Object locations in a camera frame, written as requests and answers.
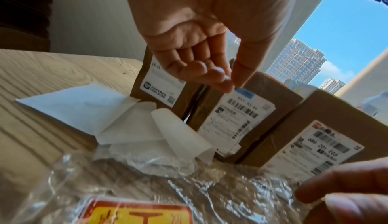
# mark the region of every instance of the qr code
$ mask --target qr code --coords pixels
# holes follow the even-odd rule
[[[174,104],[175,98],[170,95],[170,97],[168,98],[167,102],[170,103],[170,104]]]

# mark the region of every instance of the high-rise building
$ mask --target high-rise building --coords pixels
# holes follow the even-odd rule
[[[326,92],[329,92],[331,94],[335,94],[338,90],[340,90],[343,86],[345,86],[345,83],[340,80],[335,80],[332,78],[327,79],[326,81],[319,86],[320,89],[325,90]]]
[[[280,82],[287,79],[309,83],[326,62],[324,53],[311,49],[298,39],[292,39],[271,64],[266,74]]]

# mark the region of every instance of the fingernail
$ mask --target fingernail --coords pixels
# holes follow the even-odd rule
[[[350,199],[338,194],[329,194],[325,197],[325,203],[328,210],[337,218],[344,213],[346,215],[358,215],[359,209],[357,205]]]

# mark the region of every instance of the blue tag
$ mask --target blue tag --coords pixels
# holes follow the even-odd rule
[[[238,89],[238,88],[235,88],[234,90],[235,90],[236,92],[238,92],[239,94],[242,94],[243,96],[245,96],[245,97],[248,98],[248,99],[252,99],[252,98],[255,96],[254,93],[252,93],[251,91],[248,91],[248,90],[246,90],[246,89]]]

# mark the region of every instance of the logo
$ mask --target logo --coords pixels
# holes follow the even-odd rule
[[[145,83],[144,83],[144,87],[145,87],[146,89],[150,89],[151,84],[150,84],[149,82],[145,82]]]

